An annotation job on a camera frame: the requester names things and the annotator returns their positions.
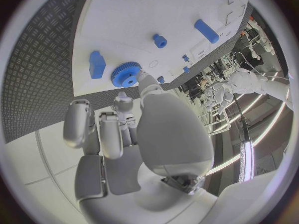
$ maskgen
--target cable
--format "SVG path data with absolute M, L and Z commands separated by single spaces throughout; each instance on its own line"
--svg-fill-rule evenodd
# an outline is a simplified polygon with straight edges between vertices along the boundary
M 246 63 L 246 64 L 249 65 L 252 69 L 254 69 L 257 73 L 259 73 L 261 76 L 265 76 L 265 75 L 263 75 L 261 72 L 259 72 L 257 69 L 255 69 L 255 68 L 254 68 L 254 67 L 253 67 L 253 66 L 246 60 L 245 56 L 244 56 L 241 52 L 239 52 L 239 51 L 235 51 L 235 52 L 233 53 L 233 57 L 234 57 L 234 55 L 235 55 L 236 53 L 241 54 L 241 55 L 243 56 L 244 60 L 245 60 L 245 61 L 242 61 L 242 62 L 240 63 L 240 65 L 241 65 L 242 63 Z M 287 80 L 287 81 L 288 81 L 288 79 L 285 78 L 285 77 L 276 76 L 275 78 L 280 78 L 280 79 L 284 79 L 284 80 Z

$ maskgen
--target blue gear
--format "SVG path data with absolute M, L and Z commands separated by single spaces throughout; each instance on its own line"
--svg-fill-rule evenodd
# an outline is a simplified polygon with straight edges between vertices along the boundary
M 130 87 L 136 84 L 136 75 L 141 66 L 137 62 L 126 62 L 116 68 L 111 74 L 111 81 L 115 87 Z

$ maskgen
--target diamond plate metal sheet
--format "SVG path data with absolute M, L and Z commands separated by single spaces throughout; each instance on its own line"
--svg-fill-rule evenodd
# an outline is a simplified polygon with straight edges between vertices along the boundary
M 49 0 L 20 35 L 12 51 L 2 89 L 2 124 L 7 142 L 64 120 L 74 99 L 71 75 L 73 30 L 84 0 Z M 232 50 L 245 28 L 252 7 L 247 7 L 233 38 L 195 64 L 165 90 L 176 88 Z M 136 99 L 137 87 L 84 95 L 95 110 L 110 106 L 120 90 Z

